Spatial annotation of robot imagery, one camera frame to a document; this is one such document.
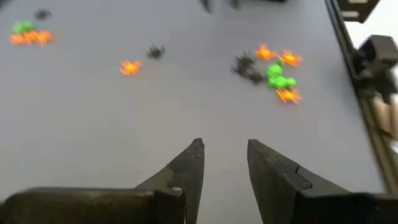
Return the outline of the black drawer unit with labels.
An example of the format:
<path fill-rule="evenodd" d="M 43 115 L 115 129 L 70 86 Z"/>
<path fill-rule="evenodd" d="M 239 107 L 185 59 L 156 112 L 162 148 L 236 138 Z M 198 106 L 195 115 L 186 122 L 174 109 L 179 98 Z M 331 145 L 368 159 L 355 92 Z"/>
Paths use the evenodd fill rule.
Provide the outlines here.
<path fill-rule="evenodd" d="M 344 21 L 364 23 L 380 0 L 336 0 Z"/>

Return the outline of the black plastic spider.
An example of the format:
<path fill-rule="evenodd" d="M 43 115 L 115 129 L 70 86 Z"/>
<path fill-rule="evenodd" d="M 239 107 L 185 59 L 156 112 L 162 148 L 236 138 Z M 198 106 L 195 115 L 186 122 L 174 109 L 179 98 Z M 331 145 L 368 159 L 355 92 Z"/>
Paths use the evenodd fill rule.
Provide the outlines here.
<path fill-rule="evenodd" d="M 264 76 L 261 73 L 257 72 L 257 71 L 249 72 L 248 73 L 248 78 L 255 85 L 258 85 L 258 84 L 260 84 L 260 83 L 265 81 Z"/>
<path fill-rule="evenodd" d="M 254 59 L 246 52 L 243 52 L 239 56 L 235 56 L 234 59 L 235 67 L 231 67 L 231 71 L 241 77 L 247 77 L 249 75 L 248 70 L 252 69 L 252 66 L 254 65 Z"/>
<path fill-rule="evenodd" d="M 47 9 L 39 9 L 34 13 L 34 16 L 38 20 L 43 20 L 52 17 L 52 13 Z"/>
<path fill-rule="evenodd" d="M 149 51 L 146 53 L 148 58 L 160 59 L 165 52 L 165 47 L 157 47 L 155 45 L 149 47 Z"/>

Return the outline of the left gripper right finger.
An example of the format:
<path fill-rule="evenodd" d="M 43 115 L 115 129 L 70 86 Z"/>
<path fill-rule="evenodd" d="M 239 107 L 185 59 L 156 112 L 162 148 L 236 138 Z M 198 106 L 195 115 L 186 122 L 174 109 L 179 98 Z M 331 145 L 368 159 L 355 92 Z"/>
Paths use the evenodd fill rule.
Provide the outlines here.
<path fill-rule="evenodd" d="M 257 139 L 247 155 L 263 224 L 398 224 L 398 195 L 350 192 Z"/>

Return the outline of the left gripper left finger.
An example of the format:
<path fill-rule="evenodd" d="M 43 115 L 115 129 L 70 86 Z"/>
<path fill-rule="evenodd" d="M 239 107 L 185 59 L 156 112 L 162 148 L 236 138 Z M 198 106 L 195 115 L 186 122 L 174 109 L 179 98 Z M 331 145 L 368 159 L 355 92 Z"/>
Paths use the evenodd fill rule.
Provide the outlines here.
<path fill-rule="evenodd" d="M 0 203 L 0 224 L 196 224 L 205 145 L 196 138 L 130 189 L 34 187 Z"/>

